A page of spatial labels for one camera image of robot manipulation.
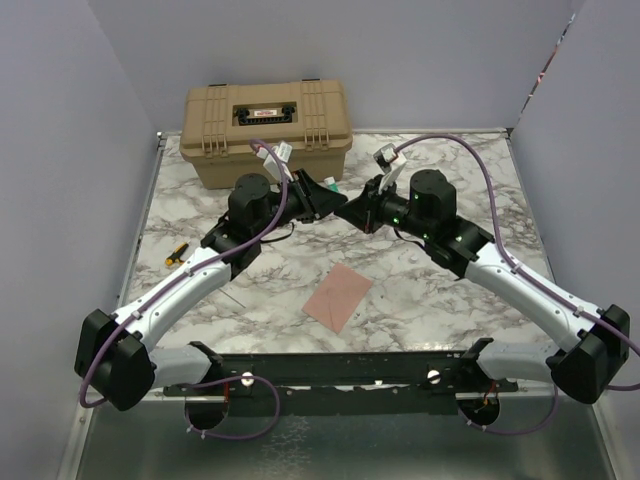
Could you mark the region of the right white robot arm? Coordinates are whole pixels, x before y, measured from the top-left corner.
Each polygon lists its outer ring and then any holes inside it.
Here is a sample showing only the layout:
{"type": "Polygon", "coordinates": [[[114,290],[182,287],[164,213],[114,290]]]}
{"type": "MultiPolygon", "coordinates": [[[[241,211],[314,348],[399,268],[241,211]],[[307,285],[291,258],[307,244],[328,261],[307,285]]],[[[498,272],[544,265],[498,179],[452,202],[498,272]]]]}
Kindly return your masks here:
{"type": "Polygon", "coordinates": [[[479,342],[474,358],[459,367],[461,383],[472,391],[494,380],[553,383],[578,402],[595,403],[628,359],[622,339],[629,315],[616,305],[602,309],[582,300],[519,262],[492,234],[458,215],[456,189],[440,171],[413,174],[406,198],[382,181],[370,179],[336,216],[366,234],[389,226],[421,239],[435,264],[494,293],[551,339],[479,342]]]}

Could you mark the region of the pink paper envelope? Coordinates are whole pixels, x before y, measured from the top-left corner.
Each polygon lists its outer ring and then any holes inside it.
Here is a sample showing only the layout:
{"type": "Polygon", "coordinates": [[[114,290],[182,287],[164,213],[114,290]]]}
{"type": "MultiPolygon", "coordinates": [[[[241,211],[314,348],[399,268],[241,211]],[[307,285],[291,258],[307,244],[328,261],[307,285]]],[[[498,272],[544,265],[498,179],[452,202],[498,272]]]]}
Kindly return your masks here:
{"type": "Polygon", "coordinates": [[[339,334],[373,282],[353,269],[336,264],[304,304],[302,311],[339,334]]]}

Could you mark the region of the green white glue stick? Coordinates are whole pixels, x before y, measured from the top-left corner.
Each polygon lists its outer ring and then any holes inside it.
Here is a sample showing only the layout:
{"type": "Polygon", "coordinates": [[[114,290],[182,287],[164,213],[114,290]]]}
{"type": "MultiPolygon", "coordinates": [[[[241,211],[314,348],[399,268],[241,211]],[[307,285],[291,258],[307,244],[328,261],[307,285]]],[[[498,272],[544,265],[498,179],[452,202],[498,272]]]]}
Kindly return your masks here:
{"type": "Polygon", "coordinates": [[[327,186],[327,188],[335,193],[339,192],[338,186],[335,182],[335,180],[332,177],[329,177],[325,180],[325,184],[327,186]]]}

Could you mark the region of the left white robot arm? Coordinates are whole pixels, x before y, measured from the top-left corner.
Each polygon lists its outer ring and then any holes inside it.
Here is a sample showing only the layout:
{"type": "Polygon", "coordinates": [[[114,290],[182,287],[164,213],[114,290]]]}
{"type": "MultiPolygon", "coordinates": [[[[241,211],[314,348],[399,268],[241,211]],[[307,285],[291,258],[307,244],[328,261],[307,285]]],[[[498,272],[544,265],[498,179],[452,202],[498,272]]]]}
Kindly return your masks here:
{"type": "Polygon", "coordinates": [[[103,401],[126,411],[152,389],[189,384],[206,395],[220,385],[221,371],[205,347],[188,345],[160,355],[154,349],[168,330],[211,292],[242,273],[261,253],[261,239],[291,221],[313,223],[347,201],[345,195],[297,170],[273,191],[261,174],[241,176],[228,209],[191,256],[139,299],[111,314],[100,309],[83,320],[74,362],[81,377],[79,400],[94,388],[103,401]]]}

